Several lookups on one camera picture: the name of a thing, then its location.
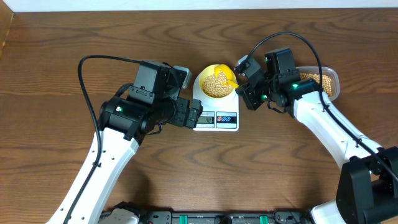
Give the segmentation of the yellow measuring scoop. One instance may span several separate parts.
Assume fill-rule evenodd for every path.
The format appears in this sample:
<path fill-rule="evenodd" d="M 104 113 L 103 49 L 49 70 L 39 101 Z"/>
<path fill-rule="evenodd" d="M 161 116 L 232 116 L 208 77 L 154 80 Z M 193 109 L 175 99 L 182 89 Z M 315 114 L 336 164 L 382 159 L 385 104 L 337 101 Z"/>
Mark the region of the yellow measuring scoop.
<path fill-rule="evenodd" d="M 234 89 L 239 86 L 236 82 L 234 82 L 234 73 L 227 65 L 217 65 L 214 68 L 214 73 L 216 77 L 221 75 L 221 83 L 223 85 L 230 85 Z"/>

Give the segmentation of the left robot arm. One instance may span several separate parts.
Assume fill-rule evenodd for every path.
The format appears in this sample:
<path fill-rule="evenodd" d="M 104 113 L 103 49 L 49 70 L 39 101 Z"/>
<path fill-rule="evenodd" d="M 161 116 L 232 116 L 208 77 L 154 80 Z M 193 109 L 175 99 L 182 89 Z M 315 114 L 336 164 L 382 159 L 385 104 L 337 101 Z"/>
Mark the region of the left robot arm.
<path fill-rule="evenodd" d="M 134 83 L 123 85 L 93 118 L 90 151 L 49 223 L 98 223 L 117 179 L 146 135 L 166 123 L 195 128 L 201 102 L 179 96 L 191 77 L 185 67 L 139 63 Z"/>

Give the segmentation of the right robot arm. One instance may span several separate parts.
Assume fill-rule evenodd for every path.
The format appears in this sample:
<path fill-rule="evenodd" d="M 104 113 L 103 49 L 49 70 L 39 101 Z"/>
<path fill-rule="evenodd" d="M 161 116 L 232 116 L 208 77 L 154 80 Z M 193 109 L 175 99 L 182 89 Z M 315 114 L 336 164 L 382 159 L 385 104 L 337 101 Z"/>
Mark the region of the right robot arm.
<path fill-rule="evenodd" d="M 276 103 L 305 125 L 340 168 L 334 200 L 310 211 L 314 223 L 380 223 L 397 216 L 397 147 L 369 139 L 330 101 L 314 79 L 301 79 L 289 48 L 265 54 L 267 69 L 245 55 L 235 70 L 247 77 L 236 90 L 249 110 Z"/>

